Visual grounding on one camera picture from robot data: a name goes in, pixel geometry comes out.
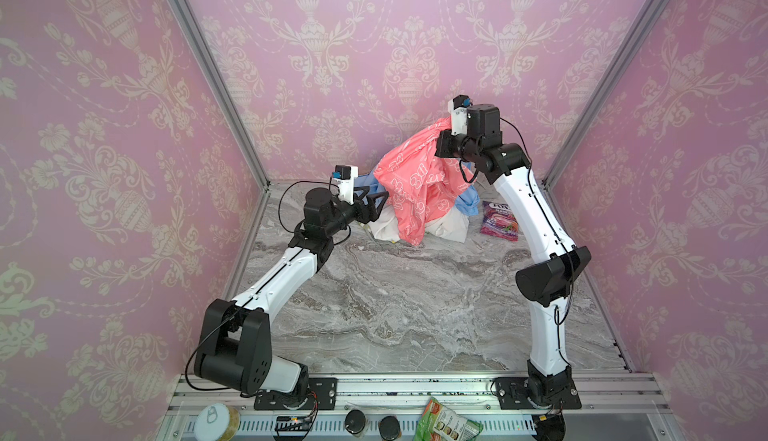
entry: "black mounting plate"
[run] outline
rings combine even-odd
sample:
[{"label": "black mounting plate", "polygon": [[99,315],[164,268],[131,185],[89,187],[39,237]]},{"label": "black mounting plate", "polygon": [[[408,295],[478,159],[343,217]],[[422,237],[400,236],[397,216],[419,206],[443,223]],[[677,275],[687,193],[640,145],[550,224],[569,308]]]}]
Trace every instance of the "black mounting plate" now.
[{"label": "black mounting plate", "polygon": [[[531,404],[528,399],[528,389],[525,387],[526,377],[496,378],[493,380],[493,392],[498,398],[499,407],[502,409],[540,409]],[[563,389],[560,395],[554,398],[552,403],[555,410],[560,409],[581,409],[581,400],[578,397],[576,386],[571,380],[571,386]]]},{"label": "black mounting plate", "polygon": [[[336,378],[310,378],[310,391],[317,395],[317,408],[320,411],[332,411],[336,407]],[[259,391],[256,394],[254,410],[256,411],[281,411],[286,409],[279,399],[284,396],[283,393]],[[296,410],[312,410],[314,399],[312,396],[306,398],[304,404]]]}]

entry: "blue cloth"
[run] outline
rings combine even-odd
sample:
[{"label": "blue cloth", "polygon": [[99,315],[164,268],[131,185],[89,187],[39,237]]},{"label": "blue cloth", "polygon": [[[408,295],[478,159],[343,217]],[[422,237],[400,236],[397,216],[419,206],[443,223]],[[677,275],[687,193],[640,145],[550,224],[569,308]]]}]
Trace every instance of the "blue cloth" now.
[{"label": "blue cloth", "polygon": [[[465,166],[468,166],[468,169],[472,169],[472,163],[465,163]],[[384,186],[381,186],[379,184],[379,180],[376,179],[376,176],[373,175],[373,171],[376,170],[374,167],[371,169],[371,172],[368,174],[364,174],[363,176],[358,176],[355,179],[355,187],[360,186],[369,186],[370,187],[370,194],[376,194],[381,191],[384,191]],[[478,194],[478,190],[475,189],[474,186],[470,186],[467,188],[466,191],[461,193],[456,198],[456,209],[458,211],[466,216],[477,216],[479,214],[478,211],[478,205],[480,204],[480,195]]]}]

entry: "jar lid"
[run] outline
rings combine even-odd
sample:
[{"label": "jar lid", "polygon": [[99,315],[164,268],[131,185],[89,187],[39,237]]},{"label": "jar lid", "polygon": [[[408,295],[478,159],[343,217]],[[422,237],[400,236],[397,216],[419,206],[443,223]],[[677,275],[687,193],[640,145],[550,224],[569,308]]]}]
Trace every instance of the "jar lid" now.
[{"label": "jar lid", "polygon": [[366,427],[366,415],[359,409],[353,409],[346,415],[344,428],[351,434],[359,434]]},{"label": "jar lid", "polygon": [[385,441],[393,441],[400,437],[400,422],[394,416],[388,416],[379,421],[379,434]]},{"label": "jar lid", "polygon": [[211,404],[197,415],[194,437],[197,441],[216,441],[230,425],[230,411],[222,403]]}]

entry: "white cloth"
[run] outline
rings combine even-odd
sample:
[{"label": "white cloth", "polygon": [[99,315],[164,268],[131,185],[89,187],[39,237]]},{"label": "white cloth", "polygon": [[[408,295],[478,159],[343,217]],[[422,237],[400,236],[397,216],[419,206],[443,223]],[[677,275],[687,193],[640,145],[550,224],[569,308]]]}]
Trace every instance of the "white cloth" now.
[{"label": "white cloth", "polygon": [[[370,228],[373,237],[380,241],[391,241],[393,243],[400,241],[395,208],[389,204],[384,206],[379,219],[368,223],[367,226]],[[466,241],[467,232],[469,231],[469,217],[454,206],[445,216],[429,221],[424,227],[427,233],[432,233],[437,237],[450,241],[463,243]]]},{"label": "white cloth", "polygon": [[429,221],[424,226],[424,231],[437,237],[463,243],[469,231],[469,217],[454,206],[445,216]]},{"label": "white cloth", "polygon": [[379,219],[371,221],[367,225],[373,237],[381,241],[391,241],[396,243],[400,241],[400,233],[397,229],[397,217],[395,217],[395,208],[389,203],[384,206]]}]

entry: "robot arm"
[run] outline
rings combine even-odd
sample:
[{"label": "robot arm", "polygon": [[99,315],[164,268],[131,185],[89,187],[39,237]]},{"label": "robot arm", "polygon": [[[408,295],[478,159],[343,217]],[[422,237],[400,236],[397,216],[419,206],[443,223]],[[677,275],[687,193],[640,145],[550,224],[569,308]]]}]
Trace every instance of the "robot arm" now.
[{"label": "robot arm", "polygon": [[531,401],[546,407],[570,392],[571,366],[565,355],[564,316],[573,282],[591,259],[576,247],[542,196],[531,161],[517,144],[503,144],[499,110],[472,105],[460,95],[449,102],[452,129],[441,132],[436,156],[475,164],[512,209],[531,248],[534,265],[515,280],[531,310],[532,351],[528,361]]},{"label": "robot arm", "polygon": [[[232,301],[216,300],[208,306],[194,364],[198,377],[248,395],[260,390],[284,393],[280,401],[287,407],[304,401],[308,370],[273,356],[270,318],[328,260],[334,234],[353,221],[379,219],[389,194],[368,194],[367,186],[356,189],[355,177],[357,167],[336,166],[333,183],[339,193],[334,196],[316,187],[306,194],[304,219],[280,260]],[[240,328],[239,340],[229,337]]]}]

